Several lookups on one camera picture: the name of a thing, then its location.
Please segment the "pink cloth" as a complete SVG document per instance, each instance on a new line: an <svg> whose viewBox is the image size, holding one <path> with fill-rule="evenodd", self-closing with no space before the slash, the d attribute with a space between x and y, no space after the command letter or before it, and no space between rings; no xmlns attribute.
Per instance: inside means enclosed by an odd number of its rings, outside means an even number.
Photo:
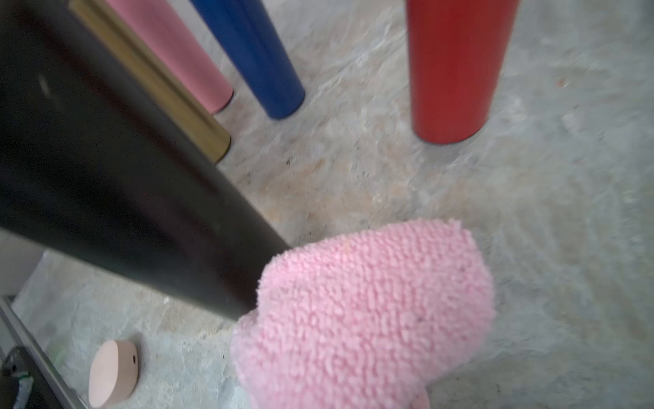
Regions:
<svg viewBox="0 0 654 409"><path fill-rule="evenodd" d="M343 234L274 257L234 327L254 408L425 408L496 314L492 274L455 220Z"/></svg>

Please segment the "gold thermos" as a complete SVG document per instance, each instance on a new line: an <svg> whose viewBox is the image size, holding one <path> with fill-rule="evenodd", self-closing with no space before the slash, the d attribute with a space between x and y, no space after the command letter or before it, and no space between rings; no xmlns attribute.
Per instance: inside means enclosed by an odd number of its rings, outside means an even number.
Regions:
<svg viewBox="0 0 654 409"><path fill-rule="evenodd" d="M69 1L67 6L209 162L225 156L229 133L107 2Z"/></svg>

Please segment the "black thermos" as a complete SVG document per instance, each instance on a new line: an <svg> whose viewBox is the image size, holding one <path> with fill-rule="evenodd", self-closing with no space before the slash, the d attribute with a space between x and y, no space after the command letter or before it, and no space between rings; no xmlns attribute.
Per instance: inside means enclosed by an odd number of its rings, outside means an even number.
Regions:
<svg viewBox="0 0 654 409"><path fill-rule="evenodd" d="M1 4L1 225L232 320L287 248L60 1Z"/></svg>

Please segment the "pink thermos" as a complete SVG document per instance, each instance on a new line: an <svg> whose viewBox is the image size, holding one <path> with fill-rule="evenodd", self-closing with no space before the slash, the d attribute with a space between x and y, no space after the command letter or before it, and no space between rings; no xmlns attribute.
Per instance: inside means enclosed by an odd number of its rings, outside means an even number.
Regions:
<svg viewBox="0 0 654 409"><path fill-rule="evenodd" d="M168 2L108 3L209 113L216 114L228 105L233 87Z"/></svg>

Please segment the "blue thermos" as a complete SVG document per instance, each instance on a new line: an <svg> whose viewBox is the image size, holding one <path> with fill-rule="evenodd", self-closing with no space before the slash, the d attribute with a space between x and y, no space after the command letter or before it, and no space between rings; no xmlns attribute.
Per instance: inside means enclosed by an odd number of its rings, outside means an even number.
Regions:
<svg viewBox="0 0 654 409"><path fill-rule="evenodd" d="M260 0L192 0L268 117L285 119L306 92Z"/></svg>

